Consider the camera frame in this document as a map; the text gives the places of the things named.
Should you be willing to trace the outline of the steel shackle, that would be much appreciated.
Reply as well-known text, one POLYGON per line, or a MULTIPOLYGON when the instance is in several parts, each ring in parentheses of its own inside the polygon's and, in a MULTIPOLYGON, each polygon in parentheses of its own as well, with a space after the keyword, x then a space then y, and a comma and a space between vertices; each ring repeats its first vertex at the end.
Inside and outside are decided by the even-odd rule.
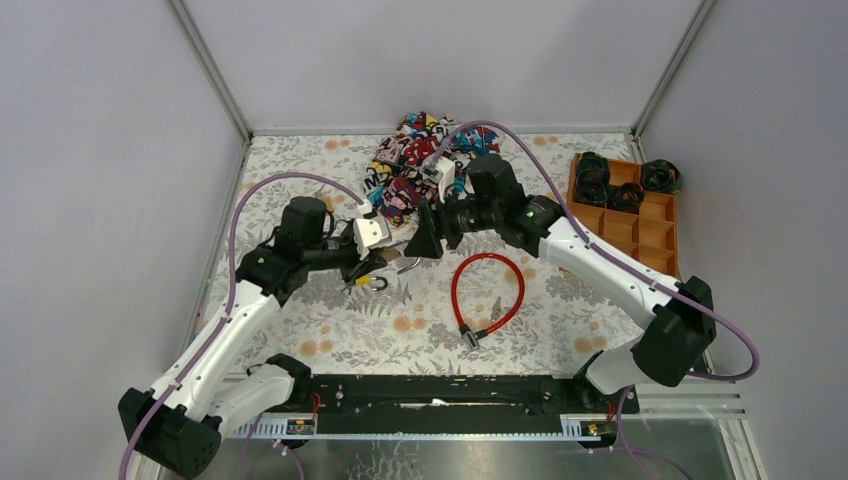
POLYGON ((415 258, 409 265, 403 266, 397 270, 398 275, 403 275, 404 273, 410 272, 416 269, 421 264, 422 258, 415 258))

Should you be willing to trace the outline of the brass padlock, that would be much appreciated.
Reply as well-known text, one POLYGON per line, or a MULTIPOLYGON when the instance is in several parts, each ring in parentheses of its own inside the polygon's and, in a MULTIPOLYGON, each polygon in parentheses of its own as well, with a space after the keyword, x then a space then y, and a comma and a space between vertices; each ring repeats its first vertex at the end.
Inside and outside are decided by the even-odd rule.
POLYGON ((400 244, 387 246, 380 251, 379 256, 382 260, 390 263, 403 256, 403 248, 400 244))

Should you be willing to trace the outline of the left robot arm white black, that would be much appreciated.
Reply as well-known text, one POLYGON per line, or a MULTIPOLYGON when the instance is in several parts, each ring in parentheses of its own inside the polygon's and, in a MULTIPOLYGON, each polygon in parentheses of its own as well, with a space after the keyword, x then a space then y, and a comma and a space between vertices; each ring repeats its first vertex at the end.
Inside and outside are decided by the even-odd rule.
POLYGON ((264 364, 247 379, 218 389, 246 343, 308 280, 335 270, 345 281, 383 267, 381 248, 392 238, 369 203, 357 207, 341 234, 326 230, 330 213, 313 197, 295 197, 270 237, 230 265, 229 291, 191 344, 145 391, 130 388, 119 401, 127 447, 119 478, 144 456, 184 479, 199 476, 225 439, 268 408, 296 411, 310 385, 293 368, 264 364))

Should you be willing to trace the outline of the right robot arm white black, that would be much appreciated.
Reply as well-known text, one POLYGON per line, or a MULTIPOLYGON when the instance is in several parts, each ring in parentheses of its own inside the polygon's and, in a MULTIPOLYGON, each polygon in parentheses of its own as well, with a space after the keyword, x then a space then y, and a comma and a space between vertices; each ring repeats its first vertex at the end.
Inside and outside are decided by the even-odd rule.
POLYGON ((581 368, 573 396, 583 410, 601 410, 626 386, 652 381, 676 387, 692 373, 717 334, 708 314, 712 289, 705 281, 692 276, 682 282, 654 270, 593 234, 556 201, 527 195, 498 154, 472 160, 467 174, 469 196, 422 203, 406 256, 439 259, 465 234, 492 230, 506 244, 578 276, 621 308, 643 333, 581 368))

